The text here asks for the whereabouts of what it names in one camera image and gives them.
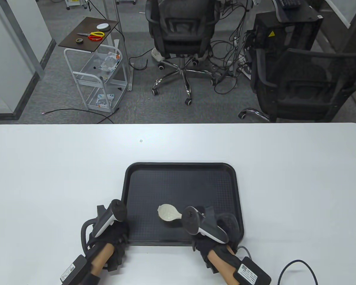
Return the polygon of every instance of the chrome chair base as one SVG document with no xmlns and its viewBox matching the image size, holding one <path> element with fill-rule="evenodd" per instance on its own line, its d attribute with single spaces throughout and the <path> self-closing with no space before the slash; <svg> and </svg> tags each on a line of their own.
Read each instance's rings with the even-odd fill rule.
<svg viewBox="0 0 356 285">
<path fill-rule="evenodd" d="M 191 73 L 196 73 L 196 74 L 202 74 L 202 75 L 208 75 L 211 77 L 211 85 L 214 85 L 215 84 L 215 79 L 212 77 L 212 73 L 207 71 L 207 70 L 192 70 L 192 69 L 187 69 L 187 65 L 189 65 L 189 63 L 193 60 L 193 57 L 190 57 L 186 62 L 185 62 L 185 58 L 184 57 L 180 57 L 179 58 L 179 65 L 176 65 L 176 64 L 173 64 L 169 61 L 161 61 L 159 63 L 159 69 L 162 70 L 163 69 L 163 65 L 168 65 L 168 66 L 171 66 L 173 68 L 175 68 L 176 70 L 173 71 L 173 72 L 170 72 L 168 74 L 166 74 L 165 76 L 157 79 L 153 85 L 153 88 L 152 88 L 152 92 L 153 92 L 153 95 L 159 95 L 159 91 L 158 91 L 158 87 L 160 86 L 160 84 L 168 79 L 168 78 L 171 78 L 173 76 L 176 76 L 176 75 L 182 75 L 182 79 L 183 79 L 183 84 L 185 85 L 185 89 L 186 89 L 186 94 L 187 94 L 187 98 L 185 100 L 185 104 L 187 106 L 190 106 L 191 103 L 192 103 L 192 98 L 191 98 L 191 86 L 190 86 L 190 83 L 189 83 L 189 80 L 187 79 L 187 73 L 188 72 L 191 72 Z"/>
<path fill-rule="evenodd" d="M 247 116 L 248 113 L 254 114 L 257 117 L 262 118 L 264 121 L 267 121 L 267 122 L 271 123 L 268 115 L 262 113 L 259 110 L 254 109 L 254 108 L 245 108 L 245 109 L 243 109 L 239 113 L 239 118 L 243 120 Z"/>
</svg>

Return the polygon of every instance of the white wall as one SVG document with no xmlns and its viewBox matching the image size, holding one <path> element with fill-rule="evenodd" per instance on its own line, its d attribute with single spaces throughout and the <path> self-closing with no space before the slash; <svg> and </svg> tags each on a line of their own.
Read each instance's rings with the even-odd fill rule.
<svg viewBox="0 0 356 285">
<path fill-rule="evenodd" d="M 0 113 L 15 110 L 32 77 L 32 72 L 0 20 Z"/>
<path fill-rule="evenodd" d="M 26 39 L 37 56 L 42 59 L 52 37 L 35 0 L 7 0 Z"/>
<path fill-rule="evenodd" d="M 356 0 L 326 0 L 347 28 L 356 15 Z"/>
</svg>

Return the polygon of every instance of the black chair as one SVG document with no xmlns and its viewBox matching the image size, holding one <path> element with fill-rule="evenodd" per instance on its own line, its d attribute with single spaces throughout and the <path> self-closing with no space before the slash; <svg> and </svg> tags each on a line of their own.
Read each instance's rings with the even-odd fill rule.
<svg viewBox="0 0 356 285">
<path fill-rule="evenodd" d="M 158 95 L 162 81 L 175 75 L 182 75 L 186 87 L 186 105 L 190 105 L 191 87 L 186 73 L 208 75 L 211 72 L 188 69 L 193 56 L 203 57 L 206 52 L 212 54 L 210 41 L 214 34 L 215 24 L 220 19 L 220 2 L 216 0 L 148 0 L 145 15 L 149 22 L 149 32 L 155 41 L 156 49 L 163 57 L 169 59 L 171 54 L 179 57 L 179 65 L 167 60 L 161 64 L 169 65 L 176 70 L 157 79 L 152 92 Z"/>
<path fill-rule="evenodd" d="M 263 113 L 246 108 L 269 122 L 277 118 L 330 122 L 356 91 L 356 53 L 315 53 L 288 49 L 277 60 L 256 49 L 251 87 Z"/>
</svg>

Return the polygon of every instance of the computer tower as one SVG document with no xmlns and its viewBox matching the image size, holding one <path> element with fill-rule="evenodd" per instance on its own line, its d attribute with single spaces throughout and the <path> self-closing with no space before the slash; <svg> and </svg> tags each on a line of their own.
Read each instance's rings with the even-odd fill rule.
<svg viewBox="0 0 356 285">
<path fill-rule="evenodd" d="M 323 17 L 305 4 L 286 14 L 286 23 L 278 21 L 276 11 L 256 14 L 246 47 L 264 49 L 269 57 L 277 58 L 288 48 L 311 50 Z"/>
</svg>

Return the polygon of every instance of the yellow scissors handle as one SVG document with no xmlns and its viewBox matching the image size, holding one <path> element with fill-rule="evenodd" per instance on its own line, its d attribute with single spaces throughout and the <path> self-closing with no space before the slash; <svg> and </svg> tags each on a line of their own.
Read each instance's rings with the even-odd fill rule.
<svg viewBox="0 0 356 285">
<path fill-rule="evenodd" d="M 93 31 L 92 33 L 90 33 L 90 35 L 103 38 L 106 34 L 102 31 Z"/>
</svg>

